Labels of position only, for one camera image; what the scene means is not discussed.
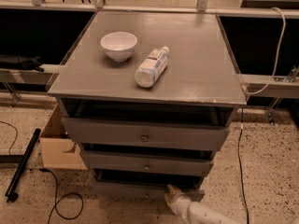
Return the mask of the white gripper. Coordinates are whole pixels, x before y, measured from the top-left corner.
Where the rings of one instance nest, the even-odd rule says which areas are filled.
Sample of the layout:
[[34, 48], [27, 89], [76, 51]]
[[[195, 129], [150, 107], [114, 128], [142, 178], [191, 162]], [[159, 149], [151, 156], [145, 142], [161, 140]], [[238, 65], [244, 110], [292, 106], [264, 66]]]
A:
[[174, 195], [171, 197], [169, 193], [164, 195], [166, 204], [171, 208], [172, 212], [181, 217], [186, 218], [188, 214], [188, 208], [191, 204], [191, 199], [184, 193], [181, 193], [181, 190], [176, 186], [167, 185], [169, 193]]

